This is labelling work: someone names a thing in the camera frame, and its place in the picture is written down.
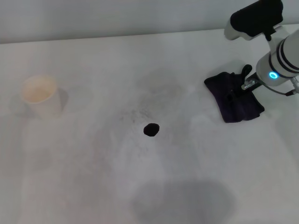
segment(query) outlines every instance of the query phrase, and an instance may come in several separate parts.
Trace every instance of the dark purple cloth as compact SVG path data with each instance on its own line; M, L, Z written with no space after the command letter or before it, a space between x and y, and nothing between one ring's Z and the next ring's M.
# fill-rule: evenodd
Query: dark purple cloth
M245 75L222 72L207 78L205 85L214 95L225 123L252 120L264 112L264 107L251 91L243 91Z

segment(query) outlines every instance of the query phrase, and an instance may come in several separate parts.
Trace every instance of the dark spot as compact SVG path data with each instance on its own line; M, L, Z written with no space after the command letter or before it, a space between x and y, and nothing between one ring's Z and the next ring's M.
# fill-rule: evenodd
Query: dark spot
M149 137L154 137L160 130L160 126L157 124L148 124L143 129L143 133Z

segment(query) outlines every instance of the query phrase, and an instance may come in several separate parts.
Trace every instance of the cup rim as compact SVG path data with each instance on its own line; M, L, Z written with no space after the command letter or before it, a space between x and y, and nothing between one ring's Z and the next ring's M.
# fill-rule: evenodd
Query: cup rim
M24 88L24 85L25 85L27 82L31 81L32 79L38 78L38 77L48 77L48 78L52 79L52 81L54 81L54 84L55 84L55 89L54 89L53 93L52 93L50 96L48 96L46 99L43 99L43 100L41 100L41 101L39 101L39 102L30 102L30 101L28 101L28 100L26 100L26 99L24 98L24 96L23 96L23 88ZM52 98L52 97L55 95L55 93L57 92L57 90L58 90L57 82L56 82L56 79L55 79L53 76L49 76L49 75L35 75L35 76L30 76L29 78L27 78L27 79L23 82L20 95L21 95L21 99L22 99L25 103L27 103L27 104L40 104L40 103L45 102L46 100Z

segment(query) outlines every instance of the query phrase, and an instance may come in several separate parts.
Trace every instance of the blue led ring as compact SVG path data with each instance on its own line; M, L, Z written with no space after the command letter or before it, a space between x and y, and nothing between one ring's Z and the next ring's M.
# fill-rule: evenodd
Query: blue led ring
M269 73L269 76L270 76L270 78L273 78L273 79L278 78L278 74L276 72L273 72L273 71Z

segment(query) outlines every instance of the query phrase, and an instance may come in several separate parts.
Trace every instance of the white cup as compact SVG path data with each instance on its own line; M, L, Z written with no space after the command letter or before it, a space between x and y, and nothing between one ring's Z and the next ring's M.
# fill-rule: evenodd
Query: white cup
M56 118L61 115L60 96L53 77L30 77L23 83L21 98L42 119Z

